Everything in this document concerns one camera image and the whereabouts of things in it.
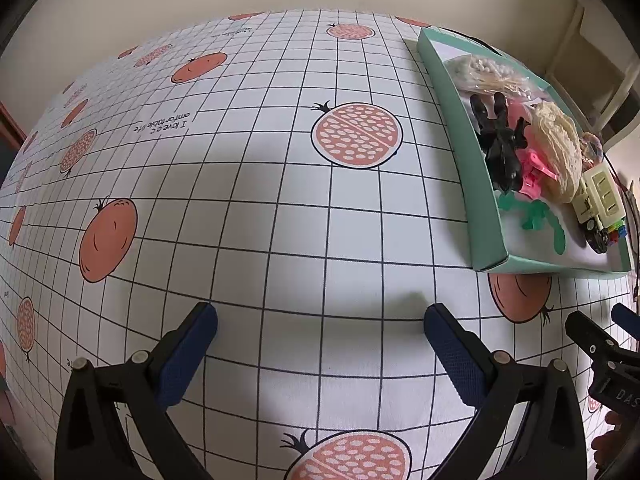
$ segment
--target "wall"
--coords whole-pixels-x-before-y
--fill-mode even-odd
[[[163,32],[263,9],[378,10],[483,38],[542,72],[576,0],[39,0],[0,58],[0,101],[25,131],[97,62]]]

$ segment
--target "pink plastic toy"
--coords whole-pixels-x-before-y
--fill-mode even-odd
[[[516,155],[522,164],[522,188],[520,192],[532,200],[539,199],[542,194],[542,188],[540,187],[542,175],[545,174],[553,180],[558,180],[558,176],[546,167],[533,148],[516,150]]]

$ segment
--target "black cable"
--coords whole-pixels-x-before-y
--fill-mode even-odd
[[[616,168],[613,167],[613,164],[609,160],[609,157],[607,156],[607,154],[603,153],[603,155],[605,160],[607,161],[607,164],[611,168],[613,175],[616,177],[616,184],[618,184],[618,186],[620,187],[623,187],[622,181],[620,180],[620,177],[616,173]],[[634,286],[634,293],[633,293],[633,298],[635,301],[638,298],[638,288],[640,286],[640,226],[638,223],[638,216],[636,216],[636,212],[631,204],[631,200],[629,200],[629,197],[624,192],[622,193],[622,196],[626,199],[626,203],[629,206],[629,211],[630,211],[630,214],[633,216],[634,224],[636,227],[636,285]],[[634,244],[633,244],[633,240],[631,240],[631,231],[628,228],[628,222],[626,227],[627,227],[627,234],[630,238],[629,245],[631,246],[631,251],[633,252]]]

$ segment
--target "finger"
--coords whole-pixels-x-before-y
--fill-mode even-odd
[[[622,416],[616,412],[609,412],[604,416],[604,421],[612,426],[622,424]]]
[[[607,431],[607,433],[597,436],[591,441],[591,449],[608,449],[616,443],[617,437],[618,435],[615,431]]]
[[[604,465],[606,459],[607,457],[602,451],[596,451],[593,454],[593,461],[598,465]]]

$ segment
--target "sliced pomegranate print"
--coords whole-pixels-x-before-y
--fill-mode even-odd
[[[148,65],[153,60],[162,56],[162,54],[167,53],[172,47],[173,45],[168,43],[166,45],[159,46],[158,48],[153,49],[151,52],[149,52],[148,54],[146,54],[145,56],[142,56],[139,60],[137,60],[134,67],[138,68],[140,66]]]
[[[347,168],[373,168],[389,160],[402,143],[402,126],[377,105],[347,103],[329,108],[311,130],[311,141],[325,159]]]
[[[4,357],[4,346],[0,341],[0,377],[6,377],[6,358]]]
[[[333,24],[326,33],[339,40],[366,40],[376,35],[372,28],[357,25],[356,23]]]
[[[33,135],[31,137],[29,137],[27,139],[27,141],[24,143],[24,146],[22,147],[22,152],[25,153],[28,149],[29,146],[31,146],[31,143],[36,140],[36,137],[38,136],[38,131],[36,130]]]
[[[118,59],[122,59],[123,57],[128,56],[134,50],[136,50],[138,47],[139,47],[139,45],[136,45],[136,46],[132,46],[130,49],[124,50],[123,52],[118,54]]]
[[[66,103],[64,105],[63,108],[68,107],[73,101],[76,100],[76,98],[84,91],[84,89],[86,88],[86,85],[82,85],[78,90],[76,90],[75,92],[73,92],[71,94],[71,97],[69,99],[66,100]]]
[[[416,27],[431,27],[429,23],[420,22],[418,20],[412,20],[411,18],[401,18],[400,16],[396,16],[396,20],[400,20],[407,25],[415,25]]]
[[[596,399],[591,399],[591,397],[587,397],[587,410],[589,413],[595,413],[602,408],[602,404],[600,404]]]
[[[313,447],[285,433],[290,441],[284,445],[300,453],[291,465],[285,480],[324,480],[350,478],[353,480],[406,480],[411,471],[411,452],[398,437],[382,431],[345,431],[321,440]]]
[[[229,19],[232,22],[237,22],[238,20],[244,20],[245,18],[250,18],[252,16],[258,16],[259,14],[262,14],[263,12],[249,12],[248,14],[235,14],[234,16],[229,16]]]
[[[20,193],[20,190],[22,189],[22,184],[24,184],[24,179],[27,178],[27,173],[29,173],[29,170],[31,169],[32,165],[33,165],[33,162],[29,161],[28,164],[25,166],[24,170],[22,170],[22,173],[20,174],[20,178],[18,179],[18,184],[15,185],[16,193]]]
[[[20,233],[22,222],[24,221],[24,215],[27,212],[27,206],[23,205],[15,215],[14,222],[11,224],[11,230],[9,231],[9,245],[15,244],[15,241]]]
[[[73,110],[71,110],[68,114],[68,116],[65,117],[65,120],[62,121],[62,124],[60,124],[60,129],[62,128],[66,128],[67,126],[69,126],[71,124],[71,122],[78,117],[79,113],[82,111],[82,109],[86,106],[86,104],[89,102],[89,99],[85,99],[84,101],[80,101]]]
[[[60,162],[60,173],[71,173],[71,168],[82,158],[82,156],[89,151],[92,143],[94,142],[97,131],[95,128],[82,134],[76,142],[66,149],[65,155]]]
[[[18,307],[18,343],[20,348],[27,354],[29,360],[29,352],[33,348],[36,337],[36,318],[33,312],[33,303],[28,296],[20,302]]]

